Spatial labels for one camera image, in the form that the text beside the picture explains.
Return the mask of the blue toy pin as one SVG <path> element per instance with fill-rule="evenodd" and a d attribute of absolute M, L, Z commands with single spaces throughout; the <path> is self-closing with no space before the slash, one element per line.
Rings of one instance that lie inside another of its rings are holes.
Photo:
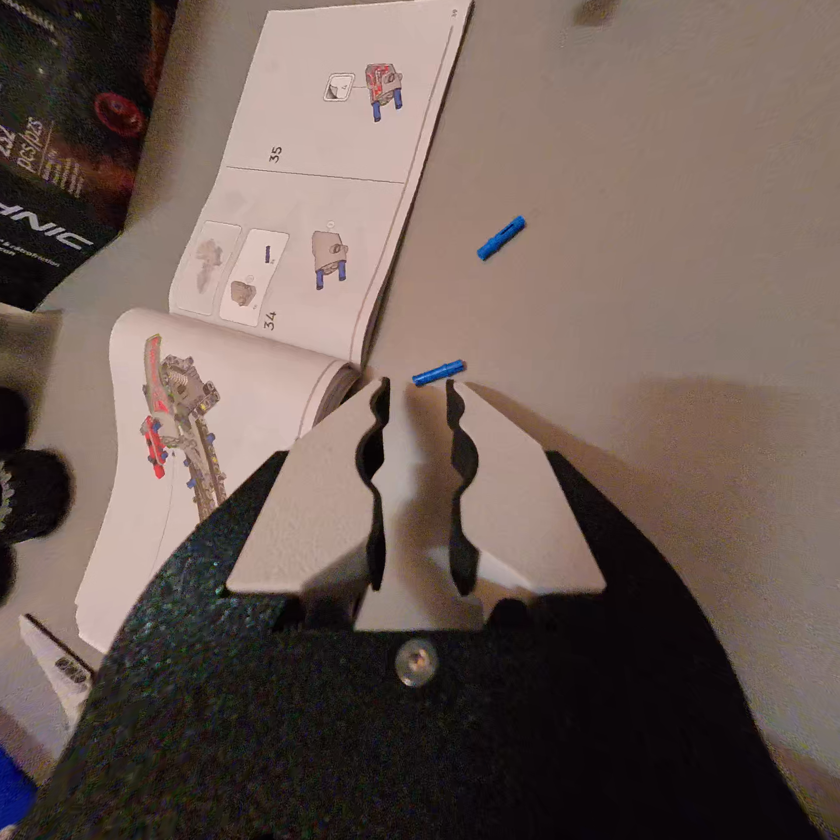
<path fill-rule="evenodd" d="M 506 244 L 517 237 L 526 227 L 526 220 L 522 215 L 513 218 L 503 229 L 493 234 L 488 240 L 477 249 L 477 256 L 482 261 L 498 253 Z"/>
<path fill-rule="evenodd" d="M 430 385 L 436 382 L 441 382 L 459 375 L 466 371 L 466 362 L 463 360 L 454 360 L 436 366 L 430 370 L 414 374 L 412 382 L 417 387 Z"/>

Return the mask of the white printed paper packet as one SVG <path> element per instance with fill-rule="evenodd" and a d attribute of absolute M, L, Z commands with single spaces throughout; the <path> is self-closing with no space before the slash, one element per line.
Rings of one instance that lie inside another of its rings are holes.
<path fill-rule="evenodd" d="M 29 614 L 18 618 L 19 632 L 54 690 L 73 732 L 91 693 L 93 670 L 48 628 Z"/>

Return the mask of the open instruction booklet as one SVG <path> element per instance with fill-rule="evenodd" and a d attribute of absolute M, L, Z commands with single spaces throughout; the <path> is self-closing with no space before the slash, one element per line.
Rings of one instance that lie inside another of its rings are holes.
<path fill-rule="evenodd" d="M 473 7 L 268 13 L 168 311 L 111 331 L 117 467 L 76 596 L 99 653 L 196 526 L 358 380 Z"/>

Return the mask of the dark toy set box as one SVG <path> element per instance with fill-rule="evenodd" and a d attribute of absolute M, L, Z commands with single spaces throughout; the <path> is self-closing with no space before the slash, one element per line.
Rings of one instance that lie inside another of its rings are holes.
<path fill-rule="evenodd" d="M 177 1 L 1 2 L 1 300 L 36 310 L 125 228 Z"/>

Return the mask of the black toy tire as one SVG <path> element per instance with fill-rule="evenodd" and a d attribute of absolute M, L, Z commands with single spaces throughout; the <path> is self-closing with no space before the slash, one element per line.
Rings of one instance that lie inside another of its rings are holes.
<path fill-rule="evenodd" d="M 48 450 L 19 449 L 1 457 L 1 542 L 50 535 L 70 507 L 70 473 Z"/>
<path fill-rule="evenodd" d="M 29 437 L 29 404 L 27 398 L 10 387 L 1 387 L 1 454 L 9 454 L 26 446 Z"/>

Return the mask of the blue plastic bin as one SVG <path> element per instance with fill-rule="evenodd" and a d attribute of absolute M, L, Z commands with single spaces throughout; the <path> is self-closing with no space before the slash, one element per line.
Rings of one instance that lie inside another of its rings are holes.
<path fill-rule="evenodd" d="M 19 823 L 34 805 L 37 785 L 1 749 L 1 829 Z"/>

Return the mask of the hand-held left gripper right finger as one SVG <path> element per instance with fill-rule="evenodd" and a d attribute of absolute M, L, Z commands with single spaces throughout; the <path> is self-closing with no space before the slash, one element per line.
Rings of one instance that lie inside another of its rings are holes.
<path fill-rule="evenodd" d="M 606 580 L 540 443 L 466 384 L 446 382 L 451 578 L 466 597 L 595 595 Z"/>

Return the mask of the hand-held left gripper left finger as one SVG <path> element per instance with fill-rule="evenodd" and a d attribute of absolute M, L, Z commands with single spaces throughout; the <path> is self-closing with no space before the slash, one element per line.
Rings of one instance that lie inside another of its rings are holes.
<path fill-rule="evenodd" d="M 287 453 L 226 587 L 236 594 L 357 596 L 385 571 L 382 496 L 391 383 L 372 381 Z"/>

